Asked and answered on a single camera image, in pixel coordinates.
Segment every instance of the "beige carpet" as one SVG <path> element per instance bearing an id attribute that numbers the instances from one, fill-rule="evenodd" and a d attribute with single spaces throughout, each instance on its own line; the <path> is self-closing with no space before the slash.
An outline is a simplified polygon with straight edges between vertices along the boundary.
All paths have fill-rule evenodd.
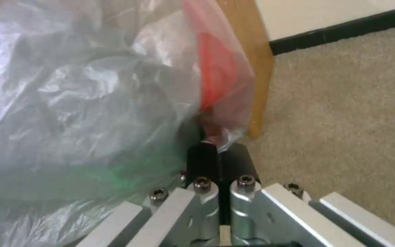
<path id="1" fill-rule="evenodd" d="M 264 132 L 244 143 L 265 185 L 336 191 L 395 225 L 395 29 L 276 56 Z"/>

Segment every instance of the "white wall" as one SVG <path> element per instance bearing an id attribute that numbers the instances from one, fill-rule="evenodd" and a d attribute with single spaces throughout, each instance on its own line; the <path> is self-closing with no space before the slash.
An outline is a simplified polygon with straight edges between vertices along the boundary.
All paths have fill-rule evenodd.
<path id="1" fill-rule="evenodd" d="M 395 9 L 395 0 L 256 0 L 270 40 Z"/>

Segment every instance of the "plastic bag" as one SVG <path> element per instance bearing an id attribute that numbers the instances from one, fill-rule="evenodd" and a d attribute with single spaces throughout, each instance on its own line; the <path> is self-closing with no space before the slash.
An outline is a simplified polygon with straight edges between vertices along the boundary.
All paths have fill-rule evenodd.
<path id="1" fill-rule="evenodd" d="M 174 183 L 197 125 L 226 149 L 252 82 L 213 0 L 0 0 L 0 247 L 63 246 Z"/>

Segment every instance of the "black baseboard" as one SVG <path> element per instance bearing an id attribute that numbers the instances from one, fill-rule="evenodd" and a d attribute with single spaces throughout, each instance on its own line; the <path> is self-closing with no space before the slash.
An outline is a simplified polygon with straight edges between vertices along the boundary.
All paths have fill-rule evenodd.
<path id="1" fill-rule="evenodd" d="M 395 28 L 395 10 L 270 41 L 274 55 Z"/>

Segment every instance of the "screw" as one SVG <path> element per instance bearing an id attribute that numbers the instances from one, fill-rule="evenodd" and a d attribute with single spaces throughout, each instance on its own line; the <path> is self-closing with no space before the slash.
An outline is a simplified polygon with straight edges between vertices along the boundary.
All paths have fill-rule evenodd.
<path id="1" fill-rule="evenodd" d="M 187 171 L 182 170 L 179 172 L 179 175 L 180 175 L 181 183 L 185 184 L 185 182 L 187 181 Z"/>
<path id="2" fill-rule="evenodd" d="M 153 206 L 160 206 L 169 197 L 169 191 L 166 188 L 156 188 L 149 197 Z"/>
<path id="3" fill-rule="evenodd" d="M 284 187 L 288 191 L 292 192 L 292 194 L 294 194 L 296 197 L 300 199 L 303 198 L 304 189 L 301 188 L 301 186 L 299 186 L 298 184 L 295 183 L 284 184 Z"/>
<path id="4" fill-rule="evenodd" d="M 237 179 L 237 186 L 245 192 L 253 192 L 255 189 L 255 178 L 251 175 L 243 175 Z"/>
<path id="5" fill-rule="evenodd" d="M 198 177 L 194 180 L 193 187 L 196 193 L 208 193 L 211 189 L 211 180 L 205 177 Z"/>

